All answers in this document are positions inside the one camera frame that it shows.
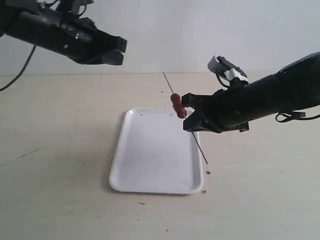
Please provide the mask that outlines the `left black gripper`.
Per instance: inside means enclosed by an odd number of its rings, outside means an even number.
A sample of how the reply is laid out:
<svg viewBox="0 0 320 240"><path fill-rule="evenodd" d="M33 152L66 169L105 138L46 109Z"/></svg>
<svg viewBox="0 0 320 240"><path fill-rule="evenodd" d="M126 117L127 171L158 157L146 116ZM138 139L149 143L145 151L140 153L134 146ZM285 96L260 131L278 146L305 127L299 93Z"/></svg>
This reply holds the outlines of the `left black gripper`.
<svg viewBox="0 0 320 240"><path fill-rule="evenodd" d="M52 9L40 12L37 45L68 57L81 65L121 66L127 40L99 30L88 17L59 13Z"/></svg>

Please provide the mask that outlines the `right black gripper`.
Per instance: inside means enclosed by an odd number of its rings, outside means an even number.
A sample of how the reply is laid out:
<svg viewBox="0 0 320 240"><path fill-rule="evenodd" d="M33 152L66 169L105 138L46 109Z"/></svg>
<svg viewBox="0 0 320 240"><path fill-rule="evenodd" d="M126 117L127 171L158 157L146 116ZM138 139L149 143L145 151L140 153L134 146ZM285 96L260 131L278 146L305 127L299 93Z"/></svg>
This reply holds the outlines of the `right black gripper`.
<svg viewBox="0 0 320 240"><path fill-rule="evenodd" d="M182 106L194 109L183 121L187 132L223 133L230 131L246 132L249 130L249 118L241 116L241 109L248 107L243 103L251 85L232 86L220 89L212 95L187 93L181 97Z"/></svg>

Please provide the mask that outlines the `left grey Piper arm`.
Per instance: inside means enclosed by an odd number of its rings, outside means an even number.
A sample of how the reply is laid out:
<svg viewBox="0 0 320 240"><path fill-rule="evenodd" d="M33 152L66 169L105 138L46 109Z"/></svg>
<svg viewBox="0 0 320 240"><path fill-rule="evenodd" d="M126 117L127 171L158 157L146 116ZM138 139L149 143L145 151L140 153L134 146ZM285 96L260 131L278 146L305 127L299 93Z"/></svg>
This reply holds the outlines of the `left grey Piper arm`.
<svg viewBox="0 0 320 240"><path fill-rule="evenodd" d="M0 34L68 57L81 65L120 66L127 41L99 30L82 17L81 7L91 0L61 0L52 4L36 0L2 0Z"/></svg>

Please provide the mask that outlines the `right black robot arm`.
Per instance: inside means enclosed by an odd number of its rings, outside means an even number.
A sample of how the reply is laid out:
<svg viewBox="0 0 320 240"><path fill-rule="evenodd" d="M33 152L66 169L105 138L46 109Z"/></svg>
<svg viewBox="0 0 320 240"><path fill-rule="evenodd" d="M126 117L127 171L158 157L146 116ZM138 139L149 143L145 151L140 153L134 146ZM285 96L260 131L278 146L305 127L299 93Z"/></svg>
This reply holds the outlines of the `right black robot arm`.
<svg viewBox="0 0 320 240"><path fill-rule="evenodd" d="M207 65L225 85L212 95L187 93L181 103L193 113L183 121L187 132L245 132L251 121L270 115L282 123L308 121L304 110L320 104L320 54L311 53L278 72L249 83L247 75L223 56Z"/></svg>

